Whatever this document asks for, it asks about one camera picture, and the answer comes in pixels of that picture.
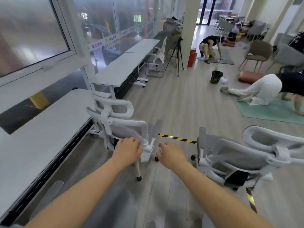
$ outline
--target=sneaker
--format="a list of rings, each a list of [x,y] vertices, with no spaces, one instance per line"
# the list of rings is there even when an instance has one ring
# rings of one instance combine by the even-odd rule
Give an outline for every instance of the sneaker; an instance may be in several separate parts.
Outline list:
[[[245,101],[245,102],[252,101],[252,94],[240,96],[240,97],[238,97],[237,101]]]
[[[219,91],[223,92],[224,94],[229,94],[228,87],[226,86],[223,86]]]

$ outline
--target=white pants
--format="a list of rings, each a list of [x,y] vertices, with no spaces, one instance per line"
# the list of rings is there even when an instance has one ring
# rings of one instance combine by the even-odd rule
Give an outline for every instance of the white pants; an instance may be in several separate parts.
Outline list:
[[[252,94],[249,105],[268,105],[276,98],[282,89],[282,82],[275,74],[268,74],[257,80],[244,90],[228,89],[229,93],[237,96]]]

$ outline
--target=black bin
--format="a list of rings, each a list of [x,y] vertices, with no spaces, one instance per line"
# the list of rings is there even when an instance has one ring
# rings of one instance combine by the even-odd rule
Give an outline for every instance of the black bin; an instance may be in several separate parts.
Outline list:
[[[221,71],[214,70],[214,71],[211,72],[211,74],[212,74],[212,76],[211,76],[210,82],[212,84],[218,84],[219,80],[223,76],[223,73]]]

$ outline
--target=trash can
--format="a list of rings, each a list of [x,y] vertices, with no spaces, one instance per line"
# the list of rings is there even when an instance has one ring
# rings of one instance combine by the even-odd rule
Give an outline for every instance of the trash can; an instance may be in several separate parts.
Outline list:
[[[211,74],[212,74],[212,76],[211,76],[210,82],[212,84],[218,84],[219,80],[223,76],[223,73],[221,71],[214,70],[214,71],[211,72]]]
[[[193,66],[194,60],[195,60],[195,52],[196,48],[191,48],[189,60],[188,60],[188,67],[191,68]]]

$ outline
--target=red bin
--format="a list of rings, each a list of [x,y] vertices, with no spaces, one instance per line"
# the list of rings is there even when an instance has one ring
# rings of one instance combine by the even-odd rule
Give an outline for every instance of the red bin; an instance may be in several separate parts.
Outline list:
[[[195,59],[195,53],[196,53],[196,48],[191,48],[190,56],[189,56],[189,61],[188,61],[188,67],[192,67],[193,66],[194,59]]]

